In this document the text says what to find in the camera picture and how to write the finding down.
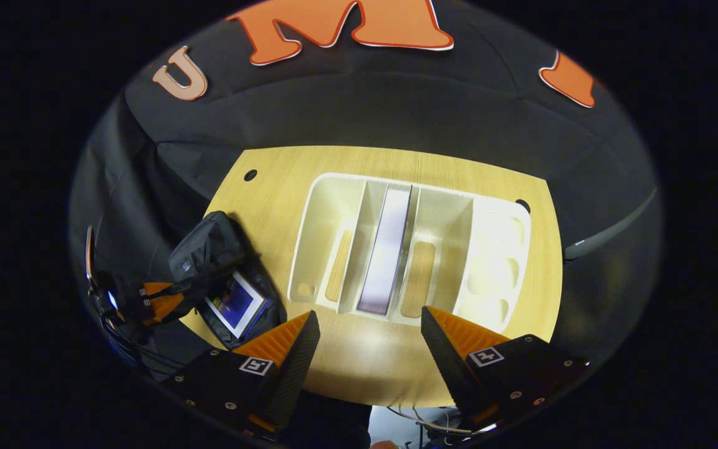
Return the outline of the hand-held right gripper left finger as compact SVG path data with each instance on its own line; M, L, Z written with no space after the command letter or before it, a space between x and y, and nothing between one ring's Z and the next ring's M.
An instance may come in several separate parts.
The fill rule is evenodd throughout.
M229 431L276 438L287 426L321 337L303 313L234 350L208 349L163 381L163 391Z

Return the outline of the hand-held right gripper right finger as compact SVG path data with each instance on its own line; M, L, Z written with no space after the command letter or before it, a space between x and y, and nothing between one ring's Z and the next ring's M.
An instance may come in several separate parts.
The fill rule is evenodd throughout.
M508 338L424 306L421 335L462 415L461 431L490 431L535 415L581 383L589 360L533 334Z

